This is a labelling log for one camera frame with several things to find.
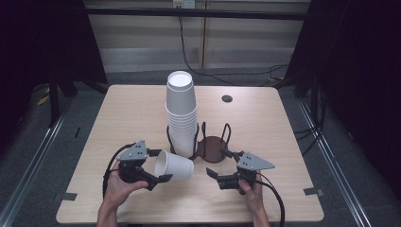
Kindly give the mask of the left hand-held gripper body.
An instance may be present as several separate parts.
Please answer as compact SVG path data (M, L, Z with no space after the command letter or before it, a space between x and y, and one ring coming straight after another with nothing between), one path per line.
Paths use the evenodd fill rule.
M150 175L142 168L142 164L148 158L148 151L144 141L130 145L122 153L117 155L119 162L118 175L125 183L136 183L139 181L150 182Z

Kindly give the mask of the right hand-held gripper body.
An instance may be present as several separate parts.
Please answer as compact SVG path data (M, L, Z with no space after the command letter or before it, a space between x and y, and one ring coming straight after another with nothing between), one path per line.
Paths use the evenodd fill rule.
M227 177L225 181L217 181L221 190L239 189L240 186L238 182L240 180L245 180L250 186L253 186L256 182L256 174L258 170L275 168L275 164L245 151L242 157L235 159L235 162L236 173L225 175Z

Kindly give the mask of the black wire cup holder rack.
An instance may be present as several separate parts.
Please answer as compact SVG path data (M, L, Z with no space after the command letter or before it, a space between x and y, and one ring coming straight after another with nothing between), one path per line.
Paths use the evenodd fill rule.
M225 159L222 149L227 149L231 138L231 127L228 123L224 125L221 136L211 136L206 134L206 123L196 124L194 132L183 136L182 141L178 140L173 130L167 126L166 135L170 145L170 151L176 155L195 160L202 158L204 161L216 164Z

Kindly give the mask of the single white paper cup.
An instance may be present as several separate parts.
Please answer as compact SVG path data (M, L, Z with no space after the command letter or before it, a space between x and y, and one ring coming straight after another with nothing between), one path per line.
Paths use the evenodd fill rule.
M162 150L155 161L154 174L157 177L171 174L172 180L189 180L194 172L194 164L191 160Z

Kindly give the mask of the stack of white paper cups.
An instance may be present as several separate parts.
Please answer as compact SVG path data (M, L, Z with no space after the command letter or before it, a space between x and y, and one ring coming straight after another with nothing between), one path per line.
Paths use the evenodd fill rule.
M198 132L197 101L192 76L184 71L171 73L166 83L168 136L176 154L191 157Z

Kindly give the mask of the person's right hand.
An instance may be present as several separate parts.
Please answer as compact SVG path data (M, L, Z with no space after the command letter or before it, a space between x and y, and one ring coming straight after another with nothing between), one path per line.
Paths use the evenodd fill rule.
M260 184L255 183L250 186L245 180L240 180L238 184L240 191L246 196L246 203L251 212L256 212L264 207L263 190Z

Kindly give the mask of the person's left hand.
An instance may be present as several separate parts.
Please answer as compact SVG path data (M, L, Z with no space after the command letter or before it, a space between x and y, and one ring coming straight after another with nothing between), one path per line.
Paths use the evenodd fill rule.
M135 183L125 183L118 175L119 162L113 165L109 180L107 181L107 188L103 201L109 203L111 206L119 206L125 202L128 196L136 190L146 188L148 183L146 181L139 181Z

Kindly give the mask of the grey tape strip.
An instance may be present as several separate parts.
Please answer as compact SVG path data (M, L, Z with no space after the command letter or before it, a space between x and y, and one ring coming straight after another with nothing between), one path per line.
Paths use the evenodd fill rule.
M324 193L321 189L318 189L315 187L305 188L304 193L306 196L316 195L317 197L321 197L324 195Z
M54 196L53 200L54 201L74 201L77 197L77 193L58 193Z

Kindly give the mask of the black curtain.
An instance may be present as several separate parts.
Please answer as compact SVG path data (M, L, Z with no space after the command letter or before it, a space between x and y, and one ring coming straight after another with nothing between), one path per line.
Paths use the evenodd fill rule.
M0 95L40 83L68 95L80 81L104 94L103 63L83 0L0 0Z
M401 199L401 0L310 0L286 73L333 110Z

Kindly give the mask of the dark long desk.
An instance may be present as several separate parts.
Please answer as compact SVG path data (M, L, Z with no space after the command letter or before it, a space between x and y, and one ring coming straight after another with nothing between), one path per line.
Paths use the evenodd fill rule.
M137 9L137 8L105 8L87 7L88 14L98 15L136 15L136 16L177 16L204 18L241 18L265 20L305 21L315 18L315 15L295 12L264 12L216 9Z

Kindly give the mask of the metal floor rail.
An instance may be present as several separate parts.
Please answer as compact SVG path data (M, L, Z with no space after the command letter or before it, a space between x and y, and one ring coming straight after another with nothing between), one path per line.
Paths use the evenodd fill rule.
M61 108L61 113L56 117L55 121L46 128L44 136L38 146L33 146L35 149L34 155L29 159L26 165L23 164L21 158L15 158L11 162L13 170L4 171L9 176L15 173L16 169L22 169L24 172L16 181L16 186L0 211L0 227L10 227L14 221L26 195L36 178L39 168L41 167L48 151L50 150L55 138L57 137L65 115L71 106L71 100L68 99L66 104Z
M312 112L308 107L305 100L298 101L300 109L306 120L309 130L313 134L314 144L317 144L324 160L326 161L328 168L336 182L337 187L342 194L348 209L350 210L357 227L373 227L369 221L367 213L365 212L357 194L348 182L348 179L344 175L340 163L337 161L331 147L325 139L322 131L318 128L317 124L312 120Z

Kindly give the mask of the white wall socket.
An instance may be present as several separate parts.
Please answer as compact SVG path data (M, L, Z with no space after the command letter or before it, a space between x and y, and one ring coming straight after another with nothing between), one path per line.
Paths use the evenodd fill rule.
M195 0L172 0L174 9L194 9L196 7Z

